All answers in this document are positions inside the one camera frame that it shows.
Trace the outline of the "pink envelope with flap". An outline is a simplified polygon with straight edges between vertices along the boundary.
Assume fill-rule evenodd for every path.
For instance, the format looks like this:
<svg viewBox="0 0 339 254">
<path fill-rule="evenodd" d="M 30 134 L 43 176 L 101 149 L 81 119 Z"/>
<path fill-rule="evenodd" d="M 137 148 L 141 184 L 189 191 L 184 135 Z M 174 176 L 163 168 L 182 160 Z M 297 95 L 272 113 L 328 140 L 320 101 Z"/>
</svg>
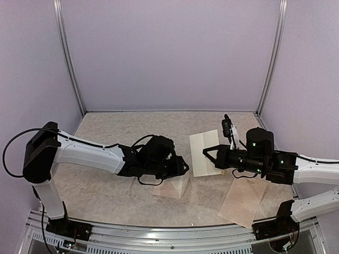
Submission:
<svg viewBox="0 0 339 254">
<path fill-rule="evenodd" d="M 186 190 L 189 179 L 189 173 L 166 179 L 159 186 L 153 188 L 152 195 L 180 199 Z"/>
</svg>

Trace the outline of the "cream letter paper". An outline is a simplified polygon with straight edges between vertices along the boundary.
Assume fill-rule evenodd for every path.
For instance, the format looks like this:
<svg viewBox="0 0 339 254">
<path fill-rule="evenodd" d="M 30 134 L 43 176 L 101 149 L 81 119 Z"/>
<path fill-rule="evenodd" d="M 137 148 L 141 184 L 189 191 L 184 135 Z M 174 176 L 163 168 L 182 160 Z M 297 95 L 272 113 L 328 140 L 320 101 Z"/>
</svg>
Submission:
<svg viewBox="0 0 339 254">
<path fill-rule="evenodd" d="M 221 170 L 203 154 L 203 149 L 219 145 L 217 130 L 189 136 L 193 177 L 221 175 Z"/>
</svg>

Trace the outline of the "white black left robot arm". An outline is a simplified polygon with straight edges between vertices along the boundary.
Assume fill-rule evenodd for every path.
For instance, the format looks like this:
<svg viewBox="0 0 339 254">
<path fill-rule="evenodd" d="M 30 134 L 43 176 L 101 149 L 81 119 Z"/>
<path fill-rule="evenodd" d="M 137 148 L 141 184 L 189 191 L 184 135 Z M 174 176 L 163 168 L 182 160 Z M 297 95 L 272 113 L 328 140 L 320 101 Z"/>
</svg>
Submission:
<svg viewBox="0 0 339 254">
<path fill-rule="evenodd" d="M 183 176 L 189 170 L 183 157 L 175 152 L 174 141 L 161 135 L 147 135 L 132 146 L 104 145 L 78 139 L 48 122 L 34 129 L 36 134 L 25 149 L 23 177 L 31 183 L 44 205 L 48 218 L 66 217 L 66 208 L 53 180 L 53 170 L 59 164 L 74 164 L 107 171 L 122 177 L 154 176 L 160 181 Z"/>
</svg>

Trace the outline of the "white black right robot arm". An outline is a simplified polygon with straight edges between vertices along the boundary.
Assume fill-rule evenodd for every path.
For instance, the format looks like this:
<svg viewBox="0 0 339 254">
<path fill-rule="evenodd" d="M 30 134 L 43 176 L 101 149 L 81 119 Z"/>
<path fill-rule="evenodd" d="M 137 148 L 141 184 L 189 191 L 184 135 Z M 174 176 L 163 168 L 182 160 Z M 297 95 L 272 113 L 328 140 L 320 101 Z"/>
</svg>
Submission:
<svg viewBox="0 0 339 254">
<path fill-rule="evenodd" d="M 222 144 L 205 148 L 202 153 L 218 169 L 251 172 L 275 184 L 320 183 L 335 186 L 313 197 L 281 203 L 277 218 L 287 217 L 301 222 L 338 210 L 338 162 L 275 150 L 274 135 L 270 131 L 262 128 L 247 131 L 244 150 Z"/>
</svg>

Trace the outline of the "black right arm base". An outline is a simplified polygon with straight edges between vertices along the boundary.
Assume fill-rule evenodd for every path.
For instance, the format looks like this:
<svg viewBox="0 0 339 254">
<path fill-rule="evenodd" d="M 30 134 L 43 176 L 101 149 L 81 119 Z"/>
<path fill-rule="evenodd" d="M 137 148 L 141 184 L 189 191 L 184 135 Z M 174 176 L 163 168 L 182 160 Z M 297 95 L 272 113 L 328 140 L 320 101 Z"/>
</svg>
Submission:
<svg viewBox="0 0 339 254">
<path fill-rule="evenodd" d="M 255 239 L 264 240 L 281 235 L 298 232 L 300 230 L 299 222 L 292 219 L 292 204 L 294 200 L 285 201 L 280 204 L 274 220 L 259 222 L 252 225 Z"/>
</svg>

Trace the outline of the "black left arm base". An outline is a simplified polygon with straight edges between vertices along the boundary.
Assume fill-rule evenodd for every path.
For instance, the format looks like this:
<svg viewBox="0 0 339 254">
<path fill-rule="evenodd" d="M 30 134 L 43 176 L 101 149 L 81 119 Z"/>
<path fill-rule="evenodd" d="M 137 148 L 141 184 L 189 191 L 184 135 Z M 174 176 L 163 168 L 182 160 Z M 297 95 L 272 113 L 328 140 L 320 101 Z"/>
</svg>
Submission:
<svg viewBox="0 0 339 254">
<path fill-rule="evenodd" d="M 89 223 L 70 220 L 63 202 L 64 216 L 61 219 L 50 219 L 46 226 L 47 232 L 54 233 L 74 240 L 89 241 L 92 225 Z"/>
</svg>

